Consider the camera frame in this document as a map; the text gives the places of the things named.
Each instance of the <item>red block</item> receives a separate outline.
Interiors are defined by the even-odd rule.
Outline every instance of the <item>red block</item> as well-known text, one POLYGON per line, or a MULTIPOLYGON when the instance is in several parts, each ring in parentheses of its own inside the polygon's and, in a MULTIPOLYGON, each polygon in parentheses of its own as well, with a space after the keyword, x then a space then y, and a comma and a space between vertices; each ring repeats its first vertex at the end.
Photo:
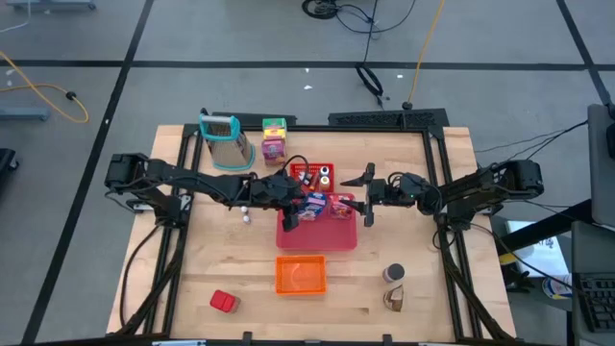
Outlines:
POLYGON ((216 289, 211 296, 209 304, 212 308, 219 309, 226 313, 233 313, 237 310, 237 307, 239 307, 239 302, 241 302, 241 300, 232 294, 216 289))

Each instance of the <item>yellow cable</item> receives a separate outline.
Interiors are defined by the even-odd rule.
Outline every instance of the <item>yellow cable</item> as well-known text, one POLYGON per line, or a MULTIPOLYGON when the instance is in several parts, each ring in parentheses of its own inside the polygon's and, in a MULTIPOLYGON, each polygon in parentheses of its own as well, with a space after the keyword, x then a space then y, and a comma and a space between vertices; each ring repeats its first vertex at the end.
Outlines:
POLYGON ((75 101, 75 103, 77 103, 79 108, 81 108, 81 110, 84 112, 84 119, 81 119, 81 120, 80 119, 75 119, 74 117, 68 115, 63 110, 61 110, 58 106, 54 105, 53 102, 49 101, 49 99, 47 97, 45 97, 45 95, 43 95, 42 93, 40 93, 40 91, 38 91, 37 87, 51 87, 51 88, 54 88, 55 90, 59 90, 59 91, 63 92, 64 95, 66 93, 68 93, 67 90, 64 90, 63 88, 61 88, 59 86, 54 86, 54 85, 50 85, 50 84, 33 84, 32 82, 30 82, 30 80, 28 79, 26 74, 23 73, 23 71, 21 69, 19 69, 19 67, 17 67, 14 64, 14 62, 12 62, 12 60, 9 59, 9 57, 7 57, 6 54, 4 54, 4 52, 0 51, 0 57, 4 58, 4 60, 6 60, 9 63, 9 65, 15 71, 17 71, 17 73, 21 76, 21 78, 23 78, 23 80, 26 81, 26 83, 28 84, 26 86, 12 86, 12 87, 0 88, 0 92, 20 90, 20 89, 24 89, 24 88, 30 88, 33 92, 35 92, 38 95, 38 97, 40 97, 43 101, 45 101, 45 103, 47 103, 47 105, 49 105, 51 108, 56 110, 60 115, 66 117, 70 121, 78 123, 78 124, 84 124, 84 123, 87 123, 89 121, 89 114, 87 113, 86 106, 84 106, 84 104, 81 103, 81 101, 79 101, 77 99, 77 97, 73 97, 72 101, 75 101))
POLYGON ((438 19, 440 19, 440 13, 442 12, 442 8, 444 7, 445 1, 446 0, 440 0, 440 6, 438 6, 438 11, 435 13, 435 17, 433 18, 433 22, 431 23, 430 31, 427 33, 427 38, 425 38, 425 43, 423 43, 423 48, 421 49, 421 53, 419 54, 419 61, 416 63, 416 69, 414 70, 412 89, 410 90, 410 95, 407 97, 408 102, 412 102, 412 96, 414 96, 414 90, 416 89, 416 84, 419 80, 419 70, 421 69, 421 62, 423 61, 423 54, 425 54, 427 46, 428 44, 430 44, 431 35, 435 30, 435 25, 438 23, 438 19))

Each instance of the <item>box grater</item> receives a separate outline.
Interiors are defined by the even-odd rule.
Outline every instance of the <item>box grater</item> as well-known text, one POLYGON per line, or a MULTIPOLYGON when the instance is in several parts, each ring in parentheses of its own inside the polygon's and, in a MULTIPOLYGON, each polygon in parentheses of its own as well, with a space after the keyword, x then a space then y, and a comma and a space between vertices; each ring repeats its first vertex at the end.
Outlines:
POLYGON ((213 116, 201 113, 199 125, 208 144, 213 166, 223 170, 244 170, 254 163, 255 149, 241 131, 234 116, 213 116))

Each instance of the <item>small jar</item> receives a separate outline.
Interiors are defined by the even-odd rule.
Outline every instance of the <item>small jar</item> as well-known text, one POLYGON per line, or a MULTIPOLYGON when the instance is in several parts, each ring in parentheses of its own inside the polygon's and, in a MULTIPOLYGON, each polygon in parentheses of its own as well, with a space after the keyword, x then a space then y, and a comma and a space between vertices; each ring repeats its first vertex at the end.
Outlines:
POLYGON ((405 270, 399 263, 393 263, 382 271, 382 278, 388 282, 392 283, 398 280, 401 280, 404 277, 405 270))

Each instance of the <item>concrete floor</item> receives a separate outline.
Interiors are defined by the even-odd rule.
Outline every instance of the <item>concrete floor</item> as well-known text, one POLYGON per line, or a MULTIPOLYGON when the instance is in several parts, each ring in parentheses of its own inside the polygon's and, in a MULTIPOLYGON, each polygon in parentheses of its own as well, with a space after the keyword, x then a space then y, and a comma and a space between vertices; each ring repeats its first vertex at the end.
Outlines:
MULTIPOLYGON (((335 20, 305 16, 300 3, 156 0, 135 58, 210 62, 362 58, 365 36, 348 32, 335 20)), ((372 4, 352 3, 366 11, 372 4)), ((408 3, 381 1, 381 26, 396 22, 408 3)), ((605 43, 615 35, 615 22, 609 20, 615 3, 567 3, 594 62, 614 63, 615 47, 605 43)), ((106 0, 97 3, 96 12, 37 12, 30 26, 0 34, 0 50, 23 60, 121 61, 143 4, 143 0, 106 0)), ((404 25, 372 42, 370 59, 415 62, 436 8, 436 1, 418 0, 404 25)), ((0 4, 2 27, 24 18, 24 13, 0 4)), ((425 61, 583 63, 554 0, 449 1, 425 61)), ((15 149, 22 163, 0 195, 0 277, 4 278, 0 344, 19 342, 23 335, 119 68, 25 67, 24 71, 34 82, 75 90, 91 121, 73 124, 54 113, 44 123, 0 123, 0 147, 15 149)), ((409 93, 413 70, 376 73, 390 97, 384 107, 398 109, 409 93)), ((615 72, 601 76, 615 92, 615 72)), ((14 73, 0 74, 0 87, 8 81, 22 84, 14 73)), ((45 93, 79 116, 63 95, 45 93)), ((569 127, 585 118, 589 104, 599 102, 586 71, 422 70, 414 95, 417 108, 446 108, 453 126, 469 127, 477 149, 569 127)), ((0 93, 0 104, 8 103, 41 105, 30 91, 0 93)), ((158 125, 194 122, 201 107, 295 114, 300 124, 326 124, 330 112, 378 109, 353 69, 131 69, 38 341, 104 334, 132 226, 127 212, 103 198, 111 154, 148 154, 158 125)), ((483 164, 501 161, 521 148, 478 158, 483 164)), ((587 150, 586 129, 581 128, 535 157, 547 188, 537 201, 574 204, 589 196, 587 150)), ((523 204, 508 205, 502 212, 527 220, 548 214, 523 204)), ((511 298, 511 305, 519 336, 565 342, 560 311, 519 298, 511 298)))

